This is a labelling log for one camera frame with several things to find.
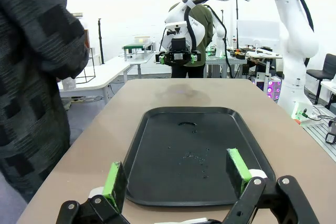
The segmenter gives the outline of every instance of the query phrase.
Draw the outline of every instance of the black pants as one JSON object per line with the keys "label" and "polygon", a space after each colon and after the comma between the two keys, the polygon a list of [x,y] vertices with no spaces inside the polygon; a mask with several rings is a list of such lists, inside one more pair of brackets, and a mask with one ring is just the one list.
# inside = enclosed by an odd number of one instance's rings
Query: black pants
{"label": "black pants", "polygon": [[189,78],[203,78],[204,67],[205,65],[199,67],[172,67],[172,78],[186,78],[187,74]]}

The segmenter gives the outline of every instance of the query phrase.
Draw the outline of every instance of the white wall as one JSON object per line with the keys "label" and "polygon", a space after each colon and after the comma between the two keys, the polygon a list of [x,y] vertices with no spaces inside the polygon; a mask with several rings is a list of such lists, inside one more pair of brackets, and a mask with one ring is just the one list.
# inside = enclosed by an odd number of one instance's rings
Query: white wall
{"label": "white wall", "polygon": [[[160,41],[164,29],[164,20],[169,8],[180,0],[68,0],[71,12],[83,12],[89,24],[90,42],[99,48],[97,20],[101,18],[103,49],[106,59],[122,53],[122,45],[133,41],[136,35],[150,35]],[[316,34],[320,41],[320,51],[311,59],[309,68],[322,69],[327,52],[336,54],[334,18],[335,0],[306,0],[310,9]],[[229,2],[209,1],[209,5],[224,20],[228,28],[228,38],[235,34],[235,0]],[[239,0],[240,19],[261,19],[279,21],[274,0]],[[166,66],[155,65],[152,61],[143,66],[144,73],[169,72]],[[307,88],[315,91],[317,82],[308,77]],[[321,97],[327,99],[327,92]]]}

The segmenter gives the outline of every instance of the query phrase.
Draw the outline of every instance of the brown table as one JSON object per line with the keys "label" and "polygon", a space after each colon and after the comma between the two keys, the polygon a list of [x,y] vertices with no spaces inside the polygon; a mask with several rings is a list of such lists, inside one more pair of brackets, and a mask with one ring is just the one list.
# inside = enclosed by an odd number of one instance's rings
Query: brown table
{"label": "brown table", "polygon": [[[321,223],[334,223],[336,165],[285,111],[248,80],[133,80],[118,92],[55,167],[19,223],[55,223],[64,201],[87,200],[104,185],[110,165],[123,161],[142,115],[161,106],[222,106],[236,110],[264,151],[276,176],[300,183]],[[149,208],[125,201],[123,214],[134,224],[207,217],[223,220],[228,207]],[[260,210],[255,223],[277,223]]]}

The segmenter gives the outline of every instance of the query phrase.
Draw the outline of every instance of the olive green shirt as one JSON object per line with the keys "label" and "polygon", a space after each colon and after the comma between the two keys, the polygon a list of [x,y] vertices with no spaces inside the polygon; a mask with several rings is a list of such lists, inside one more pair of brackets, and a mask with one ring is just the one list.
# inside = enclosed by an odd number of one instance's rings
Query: olive green shirt
{"label": "olive green shirt", "polygon": [[[175,4],[169,11],[175,8],[178,4]],[[191,9],[190,14],[192,18],[200,22],[205,27],[205,36],[202,42],[197,46],[197,50],[201,52],[201,61],[195,61],[193,64],[191,62],[187,63],[186,67],[199,67],[205,64],[206,58],[206,48],[210,44],[212,37],[213,37],[213,27],[214,23],[212,20],[211,12],[208,8],[204,5],[196,5],[194,8]]]}

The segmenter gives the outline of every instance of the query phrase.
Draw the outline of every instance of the person in green shirt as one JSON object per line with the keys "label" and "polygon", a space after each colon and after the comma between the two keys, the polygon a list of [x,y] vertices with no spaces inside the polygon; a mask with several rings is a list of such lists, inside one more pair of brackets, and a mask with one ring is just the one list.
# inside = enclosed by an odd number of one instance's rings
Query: person in green shirt
{"label": "person in green shirt", "polygon": [[[178,4],[172,6],[169,10],[174,9]],[[213,19],[211,12],[204,5],[196,5],[191,9],[190,14],[192,18],[200,22],[205,27],[205,36],[202,42],[197,46],[197,50],[201,52],[201,60],[195,61],[193,64],[191,62],[184,66],[174,66],[172,67],[172,78],[186,78],[187,74],[189,78],[203,78],[203,72],[205,67],[206,58],[206,48],[210,44],[213,37]]]}

